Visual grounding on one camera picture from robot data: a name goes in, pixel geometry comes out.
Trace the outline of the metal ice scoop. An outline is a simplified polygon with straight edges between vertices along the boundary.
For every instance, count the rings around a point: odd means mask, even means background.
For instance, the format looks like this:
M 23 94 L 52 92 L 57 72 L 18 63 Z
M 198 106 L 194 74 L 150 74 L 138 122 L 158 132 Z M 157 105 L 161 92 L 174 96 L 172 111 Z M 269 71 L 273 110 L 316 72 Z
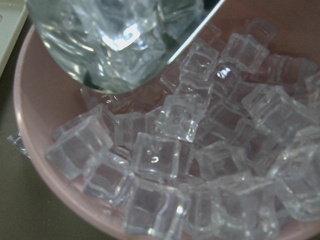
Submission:
M 171 64 L 221 0 L 27 0 L 53 60 L 94 91 L 122 94 Z

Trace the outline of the pink bowl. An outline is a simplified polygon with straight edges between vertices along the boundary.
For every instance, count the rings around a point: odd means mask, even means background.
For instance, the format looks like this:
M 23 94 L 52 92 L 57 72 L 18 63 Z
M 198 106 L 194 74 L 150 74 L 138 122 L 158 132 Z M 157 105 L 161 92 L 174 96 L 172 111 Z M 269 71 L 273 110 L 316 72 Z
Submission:
M 241 32 L 248 19 L 263 18 L 279 33 L 270 42 L 272 52 L 320 60 L 320 3 L 317 0 L 226 0 L 217 6 L 211 22 L 227 40 Z M 81 191 L 81 181 L 68 180 L 47 162 L 52 130 L 86 110 L 80 85 L 52 59 L 32 27 L 21 48 L 14 75 L 14 107 L 23 143 L 46 185 L 73 212 L 104 233 L 120 240 L 137 240 L 124 233 L 117 211 Z

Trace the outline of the pile of clear ice cubes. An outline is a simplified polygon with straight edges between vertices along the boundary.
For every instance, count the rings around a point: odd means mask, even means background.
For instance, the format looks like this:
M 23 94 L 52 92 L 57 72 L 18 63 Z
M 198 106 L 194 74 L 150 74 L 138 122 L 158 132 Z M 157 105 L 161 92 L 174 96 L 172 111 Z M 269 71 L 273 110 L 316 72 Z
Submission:
M 276 54 L 249 20 L 209 25 L 160 77 L 123 95 L 84 86 L 48 163 L 118 212 L 139 240 L 270 240 L 320 219 L 320 67 Z

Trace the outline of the cream tray with rabbit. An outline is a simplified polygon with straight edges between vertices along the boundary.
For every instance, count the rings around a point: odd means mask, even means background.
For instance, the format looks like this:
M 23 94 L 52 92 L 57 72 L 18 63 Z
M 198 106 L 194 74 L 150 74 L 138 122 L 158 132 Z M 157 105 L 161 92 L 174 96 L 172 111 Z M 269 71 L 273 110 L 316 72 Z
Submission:
M 24 0 L 0 1 L 0 75 L 3 74 L 27 16 Z

